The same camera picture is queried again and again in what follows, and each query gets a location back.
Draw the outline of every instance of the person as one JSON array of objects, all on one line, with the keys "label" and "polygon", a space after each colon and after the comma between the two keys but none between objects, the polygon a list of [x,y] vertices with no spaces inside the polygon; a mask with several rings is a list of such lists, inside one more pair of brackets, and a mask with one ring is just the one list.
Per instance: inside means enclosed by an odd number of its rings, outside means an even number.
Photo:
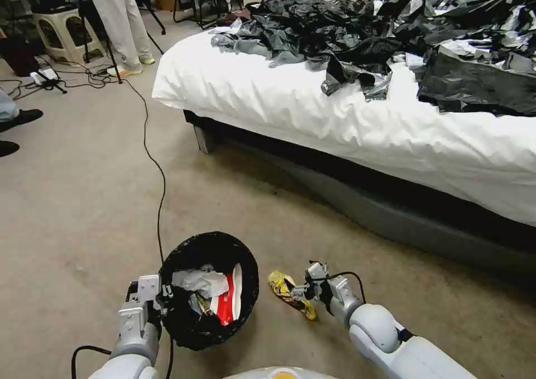
[{"label": "person", "polygon": [[[42,116],[43,112],[38,109],[19,109],[14,101],[0,89],[0,132],[35,121]],[[18,149],[18,144],[0,140],[0,157],[9,156],[10,154],[15,153]]]},{"label": "person", "polygon": [[[92,0],[106,33],[121,56],[117,69],[120,76],[139,74],[144,65],[155,63],[151,44],[135,0]],[[115,76],[114,68],[107,70]]]}]

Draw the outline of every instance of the shoe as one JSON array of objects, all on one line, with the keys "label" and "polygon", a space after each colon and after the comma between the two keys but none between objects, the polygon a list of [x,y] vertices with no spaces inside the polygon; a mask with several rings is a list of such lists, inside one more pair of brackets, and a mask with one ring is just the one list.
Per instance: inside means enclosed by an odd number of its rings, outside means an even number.
[{"label": "shoe", "polygon": [[[117,71],[119,72],[119,76],[124,77],[124,76],[129,76],[129,75],[139,75],[139,74],[141,74],[143,72],[143,68],[125,69],[124,67],[122,67],[120,65],[117,65]],[[108,68],[106,70],[106,72],[110,76],[116,76],[117,77],[116,69],[114,67]]]},{"label": "shoe", "polygon": [[20,110],[19,114],[11,121],[0,122],[0,132],[7,131],[18,125],[23,125],[39,119],[43,116],[43,111],[38,109]]},{"label": "shoe", "polygon": [[144,65],[152,65],[154,64],[156,61],[155,59],[152,57],[152,55],[145,55],[145,56],[140,56],[140,62]]},{"label": "shoe", "polygon": [[20,146],[13,142],[0,141],[0,157],[15,153]]}]

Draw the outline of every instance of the bed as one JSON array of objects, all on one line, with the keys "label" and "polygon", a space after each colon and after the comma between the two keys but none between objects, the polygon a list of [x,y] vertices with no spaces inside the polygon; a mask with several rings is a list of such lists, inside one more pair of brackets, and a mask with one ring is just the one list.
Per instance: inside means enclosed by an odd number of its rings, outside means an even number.
[{"label": "bed", "polygon": [[440,113],[417,101],[405,63],[392,66],[387,100],[366,102],[358,83],[327,97],[325,71],[270,68],[210,40],[200,33],[164,54],[153,98],[262,149],[383,236],[496,271],[536,266],[536,118]]}]

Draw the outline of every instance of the gray bed base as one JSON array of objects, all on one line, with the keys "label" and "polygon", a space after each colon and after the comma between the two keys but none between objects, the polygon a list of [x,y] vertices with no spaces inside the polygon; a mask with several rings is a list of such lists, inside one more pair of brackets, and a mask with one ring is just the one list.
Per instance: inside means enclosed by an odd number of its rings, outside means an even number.
[{"label": "gray bed base", "polygon": [[[210,153],[214,147],[214,132],[209,133],[196,125],[194,129],[200,150]],[[336,210],[382,237],[481,268],[522,286],[536,284],[535,252],[512,248],[453,228],[410,208],[400,205],[394,207],[359,186],[349,186],[321,172],[239,143],[270,160]],[[534,237],[518,238],[515,232],[511,233],[511,236],[514,242],[525,240],[536,247]]]}]

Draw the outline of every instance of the white stool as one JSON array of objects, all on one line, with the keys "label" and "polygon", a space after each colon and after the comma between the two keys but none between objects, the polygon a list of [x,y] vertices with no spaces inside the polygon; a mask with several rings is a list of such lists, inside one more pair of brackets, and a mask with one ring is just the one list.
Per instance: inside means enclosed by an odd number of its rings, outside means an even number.
[{"label": "white stool", "polygon": [[[82,42],[77,46],[67,28],[67,22],[72,18],[75,19],[75,21],[72,22],[76,24],[79,23],[79,25],[82,26],[82,20],[78,15],[78,9],[71,9],[60,13],[33,14],[33,20],[35,21],[37,31],[45,44],[46,52],[52,58],[64,58],[67,61],[85,64],[83,56],[83,54],[85,54],[84,43]],[[85,20],[85,28],[88,32],[88,53],[94,50],[99,50],[101,56],[104,56],[104,48],[87,19]],[[50,29],[55,33],[57,39],[56,37],[51,37],[50,35],[45,34],[45,31],[50,31]]]}]

